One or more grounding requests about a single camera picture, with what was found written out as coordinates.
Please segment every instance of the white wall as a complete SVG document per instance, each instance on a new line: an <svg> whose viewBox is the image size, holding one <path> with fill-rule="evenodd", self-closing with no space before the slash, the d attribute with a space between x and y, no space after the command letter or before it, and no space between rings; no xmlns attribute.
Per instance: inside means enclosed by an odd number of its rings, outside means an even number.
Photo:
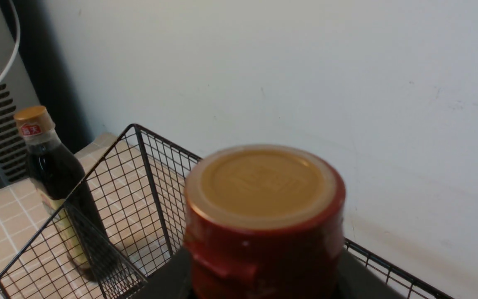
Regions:
<svg viewBox="0 0 478 299"><path fill-rule="evenodd" d="M325 158L346 235L478 298L478 1L45 0L95 135Z"/></svg>

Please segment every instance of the bottle label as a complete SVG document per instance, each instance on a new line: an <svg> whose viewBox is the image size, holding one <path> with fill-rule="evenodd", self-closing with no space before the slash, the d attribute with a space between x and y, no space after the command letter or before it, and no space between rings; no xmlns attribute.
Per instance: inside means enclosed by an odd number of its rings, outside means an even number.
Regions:
<svg viewBox="0 0 478 299"><path fill-rule="evenodd" d="M36 123L26 123L20 127L21 134L23 136L34 136L42 134L40 125Z"/></svg>
<svg viewBox="0 0 478 299"><path fill-rule="evenodd" d="M52 215L62 204L64 199L53 200L42 190L36 188L40 197L42 198L42 204L49 215ZM59 235L62 241L65 243L66 248L69 250L70 257L78 267L89 267L88 260L84 254L84 250L78 242L78 237L73 229L68 214L65 208L53 218L53 223L58 228Z"/></svg>

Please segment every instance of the red container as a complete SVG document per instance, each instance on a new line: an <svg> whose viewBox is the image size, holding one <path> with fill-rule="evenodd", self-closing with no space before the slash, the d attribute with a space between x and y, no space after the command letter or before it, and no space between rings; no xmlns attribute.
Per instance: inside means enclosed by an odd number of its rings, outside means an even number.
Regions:
<svg viewBox="0 0 478 299"><path fill-rule="evenodd" d="M336 284L344 182L283 146L234 147L189 174L184 245L201 299L329 298Z"/></svg>

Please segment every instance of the black wire basket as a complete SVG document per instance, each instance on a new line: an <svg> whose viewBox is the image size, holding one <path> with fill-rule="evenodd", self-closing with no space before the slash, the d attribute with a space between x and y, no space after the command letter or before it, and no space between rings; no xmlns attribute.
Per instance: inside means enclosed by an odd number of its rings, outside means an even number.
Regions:
<svg viewBox="0 0 478 299"><path fill-rule="evenodd" d="M140 291L182 246L184 180L200 160L129 125L76 186L89 186L107 235L72 204L72 192L0 273L0 298L123 299ZM72 234L60 233L59 221L70 221ZM60 236L78 238L82 248ZM350 240L345 249L404 297L452 299ZM70 250L85 256L98 282L82 278Z"/></svg>

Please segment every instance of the gold lid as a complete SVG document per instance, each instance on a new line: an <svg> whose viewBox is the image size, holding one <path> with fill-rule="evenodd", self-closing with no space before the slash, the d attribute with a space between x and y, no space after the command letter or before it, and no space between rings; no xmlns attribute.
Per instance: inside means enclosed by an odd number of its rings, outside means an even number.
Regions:
<svg viewBox="0 0 478 299"><path fill-rule="evenodd" d="M32 106L14 115L21 136L28 137L46 133L55 128L55 123L45 106Z"/></svg>
<svg viewBox="0 0 478 299"><path fill-rule="evenodd" d="M303 223L332 202L336 181L324 161L274 145L225 149L189 174L186 197L193 210L228 227L277 229Z"/></svg>

